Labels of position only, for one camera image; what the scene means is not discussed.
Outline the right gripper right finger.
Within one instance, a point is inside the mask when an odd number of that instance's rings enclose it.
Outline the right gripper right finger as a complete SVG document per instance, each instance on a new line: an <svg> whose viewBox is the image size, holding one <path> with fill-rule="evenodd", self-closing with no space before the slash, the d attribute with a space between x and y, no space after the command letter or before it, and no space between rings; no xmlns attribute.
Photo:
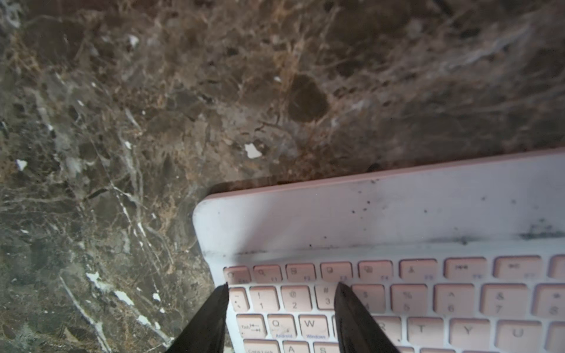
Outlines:
<svg viewBox="0 0 565 353"><path fill-rule="evenodd" d="M340 282L335 290L335 320L340 352L388 352L388 338L353 290Z"/></svg>

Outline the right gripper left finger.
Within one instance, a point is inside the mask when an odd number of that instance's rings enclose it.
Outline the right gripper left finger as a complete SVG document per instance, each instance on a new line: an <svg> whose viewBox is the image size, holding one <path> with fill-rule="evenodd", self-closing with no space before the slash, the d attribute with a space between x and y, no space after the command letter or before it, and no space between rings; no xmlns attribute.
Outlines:
<svg viewBox="0 0 565 353"><path fill-rule="evenodd" d="M225 348L227 283L217 287L166 353L222 353Z"/></svg>

